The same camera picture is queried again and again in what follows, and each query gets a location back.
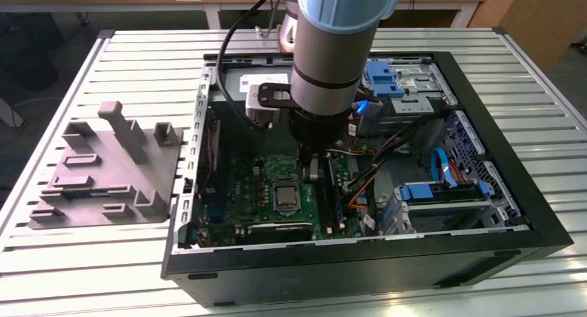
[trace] table leg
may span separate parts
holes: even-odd
[[[456,19],[453,20],[452,28],[468,28],[472,18],[474,17],[476,11],[478,10],[480,3],[468,2],[462,4],[462,8],[457,13]]]
[[[75,16],[78,17],[78,21],[81,22],[81,25],[86,26],[90,23],[86,14],[83,14],[82,12],[77,12]]]
[[[9,124],[10,128],[19,128],[25,120],[10,104],[0,98],[0,120]]]
[[[221,30],[221,5],[218,3],[206,3],[205,11],[209,21],[209,30]]]

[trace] floor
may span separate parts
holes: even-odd
[[[222,12],[223,27],[229,27],[238,16],[238,12]],[[166,12],[158,16],[146,12],[91,13],[90,25],[86,26],[79,24],[71,13],[57,13],[54,18],[66,40],[66,45],[51,51],[50,54],[59,72],[59,81],[43,91],[25,92],[11,84],[11,79],[0,71],[0,94],[11,105],[33,98],[63,97],[101,30],[207,29],[203,12]],[[283,12],[281,12],[277,22],[282,22],[282,20]],[[246,23],[246,27],[253,28],[267,22],[267,13],[261,13]],[[587,54],[581,54],[580,49],[573,47],[548,75],[580,112],[587,116]],[[58,106],[59,100],[41,100],[23,105],[18,109],[21,116],[27,120],[27,125],[22,130],[10,129],[5,123],[0,123],[0,206],[19,178]]]

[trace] cable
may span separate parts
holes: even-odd
[[[362,154],[368,153],[368,154],[374,155],[376,151],[372,149],[368,149],[368,150],[357,150],[356,149],[356,139],[357,139],[357,136],[353,136],[352,141],[349,142],[349,149],[352,150],[352,152],[353,153],[362,153]]]
[[[365,154],[368,154],[368,152],[357,153],[357,152],[353,152],[353,151],[344,151],[344,150],[337,150],[337,149],[327,149],[326,151],[327,152],[336,152],[336,153],[346,154],[346,155],[365,155]]]
[[[221,46],[221,50],[219,50],[219,56],[217,58],[217,80],[218,80],[218,86],[219,86],[219,90],[222,92],[222,95],[225,96],[225,99],[227,100],[229,106],[233,109],[233,112],[242,118],[242,120],[245,122],[247,122],[249,126],[255,129],[262,131],[266,127],[263,125],[259,125],[258,123],[255,123],[254,120],[250,119],[250,117],[239,110],[239,108],[237,107],[235,101],[231,97],[231,94],[229,93],[227,88],[225,87],[225,79],[222,77],[222,66],[223,66],[223,58],[225,58],[225,53],[227,52],[227,46],[229,43],[231,42],[231,38],[233,35],[235,34],[237,28],[239,28],[241,23],[243,22],[245,19],[247,19],[251,16],[251,13],[254,13],[261,6],[266,3],[267,0],[259,0],[258,3],[253,6],[251,9],[249,9],[247,13],[245,13],[242,15],[242,17],[235,21],[235,24],[233,24],[233,27],[229,30],[227,36],[225,37],[225,41],[222,42],[222,46]]]
[[[368,185],[374,181],[376,175],[378,172],[374,173],[374,175],[369,178],[368,182],[361,186],[360,191],[357,192],[356,196],[353,197],[352,201],[349,202],[349,208],[354,209],[353,207],[358,207],[360,205],[356,205],[357,198],[360,197],[361,193],[366,190]]]
[[[410,136],[416,132],[416,130],[426,124],[429,121],[446,118],[452,114],[452,110],[446,109],[436,114],[429,114],[426,116],[421,116],[417,120],[414,120],[413,123],[410,123],[400,132],[393,135],[386,143],[384,143],[384,146],[381,147],[380,151],[376,153],[374,158],[372,159],[372,163],[376,163],[378,161],[380,157],[392,149],[397,149],[402,145],[406,144],[408,140],[410,139]]]
[[[361,175],[358,178],[356,178],[353,181],[349,182],[348,187],[352,187],[358,182],[361,182],[364,179],[366,179],[373,173],[377,174],[380,170],[380,166],[382,165],[384,160],[380,161],[377,164],[372,165],[372,168],[366,171],[364,175]]]
[[[416,0],[410,0],[410,5],[408,7],[409,10],[412,10],[414,12],[416,9]]]
[[[271,19],[269,20],[267,32],[263,32],[263,30],[261,31],[262,37],[269,37],[269,35],[273,33],[275,14],[278,13],[278,8],[279,8],[279,3],[281,3],[281,0],[278,0],[278,2],[275,3],[275,7],[274,7],[274,0],[269,0],[269,1],[271,2]]]

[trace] aluminum table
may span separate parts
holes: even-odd
[[[30,229],[29,214],[66,146],[67,122],[107,128],[97,116],[99,104],[119,100],[142,128],[171,121],[189,129],[202,56],[217,52],[223,38],[222,30],[115,32],[95,42],[0,212],[0,316],[470,317],[587,311],[587,122],[513,39],[490,29],[386,29],[374,50],[453,52],[576,241],[546,259],[512,267],[473,287],[209,311],[161,279],[169,222]],[[230,51],[277,52],[278,35],[265,39],[253,30],[238,31]]]

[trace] blue drive bracket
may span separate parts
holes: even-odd
[[[408,184],[402,186],[401,196],[405,201],[434,198],[430,184]]]
[[[369,61],[366,75],[374,95],[378,98],[404,97],[406,90],[398,84],[398,72],[386,61]]]
[[[440,169],[438,159],[441,159],[441,167],[442,167],[442,174],[445,175],[445,181],[449,182],[449,186],[452,188],[457,188],[458,184],[457,184],[456,179],[453,178],[448,152],[445,151],[445,149],[442,147],[437,147],[433,150],[432,161],[430,161],[430,165],[432,165],[430,172],[433,173],[433,181],[441,180],[441,176],[440,176],[440,172],[438,172],[438,169]]]

